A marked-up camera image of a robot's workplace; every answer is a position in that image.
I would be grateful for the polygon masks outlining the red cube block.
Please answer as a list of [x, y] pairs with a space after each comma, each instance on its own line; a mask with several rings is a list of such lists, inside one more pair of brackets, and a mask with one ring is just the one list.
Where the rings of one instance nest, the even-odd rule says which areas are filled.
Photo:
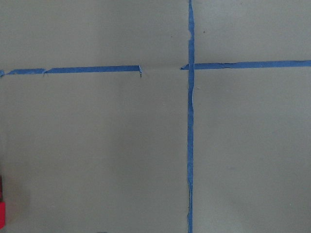
[[5, 202], [3, 200], [2, 176], [0, 177], [0, 229], [5, 226]]

